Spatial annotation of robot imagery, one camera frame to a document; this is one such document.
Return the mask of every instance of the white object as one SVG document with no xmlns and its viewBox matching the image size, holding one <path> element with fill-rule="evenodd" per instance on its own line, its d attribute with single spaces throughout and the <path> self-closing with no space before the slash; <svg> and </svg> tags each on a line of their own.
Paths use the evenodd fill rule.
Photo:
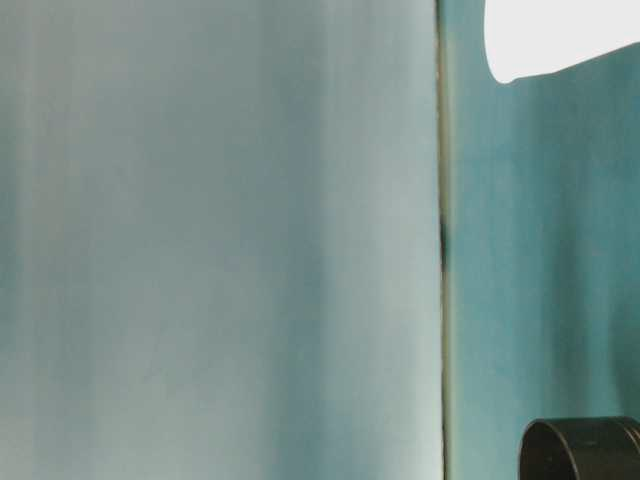
<svg viewBox="0 0 640 480">
<path fill-rule="evenodd" d="M 485 47 L 501 83 L 553 73 L 640 41 L 640 0 L 486 0 Z"/>
</svg>

